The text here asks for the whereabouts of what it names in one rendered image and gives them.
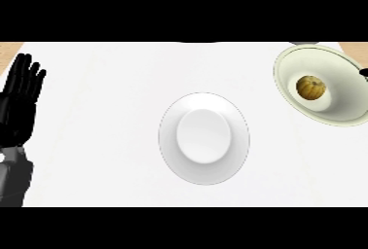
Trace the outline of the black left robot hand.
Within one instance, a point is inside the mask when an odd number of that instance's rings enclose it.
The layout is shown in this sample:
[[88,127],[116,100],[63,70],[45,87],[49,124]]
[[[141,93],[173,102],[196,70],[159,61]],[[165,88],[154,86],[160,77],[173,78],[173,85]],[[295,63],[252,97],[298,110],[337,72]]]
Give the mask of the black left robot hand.
[[40,63],[20,53],[0,91],[0,148],[21,147],[32,138],[45,76]]

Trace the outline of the cream plate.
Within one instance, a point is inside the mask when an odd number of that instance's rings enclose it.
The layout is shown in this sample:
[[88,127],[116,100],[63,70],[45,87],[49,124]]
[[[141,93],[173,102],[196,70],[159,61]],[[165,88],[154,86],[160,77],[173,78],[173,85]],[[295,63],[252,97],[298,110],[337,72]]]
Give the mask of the cream plate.
[[[293,108],[315,121],[336,126],[368,122],[368,78],[363,66],[340,51],[321,45],[298,45],[280,54],[274,78]],[[315,76],[327,90],[315,100],[305,99],[296,89],[298,80]]]

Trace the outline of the yellow-brown squash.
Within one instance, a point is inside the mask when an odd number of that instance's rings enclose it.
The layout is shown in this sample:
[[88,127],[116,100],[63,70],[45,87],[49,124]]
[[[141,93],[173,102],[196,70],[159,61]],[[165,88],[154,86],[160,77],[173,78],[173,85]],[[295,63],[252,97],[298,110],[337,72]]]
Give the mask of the yellow-brown squash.
[[296,83],[299,95],[306,100],[317,100],[326,93],[327,85],[315,76],[303,76]]

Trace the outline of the white bowl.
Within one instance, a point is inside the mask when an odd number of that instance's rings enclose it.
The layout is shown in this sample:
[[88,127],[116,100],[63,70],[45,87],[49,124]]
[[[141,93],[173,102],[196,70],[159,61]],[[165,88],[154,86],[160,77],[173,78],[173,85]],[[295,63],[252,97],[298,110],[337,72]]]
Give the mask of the white bowl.
[[190,183],[216,185],[238,173],[250,149],[250,131],[235,104],[196,92],[169,107],[159,129],[166,164]]

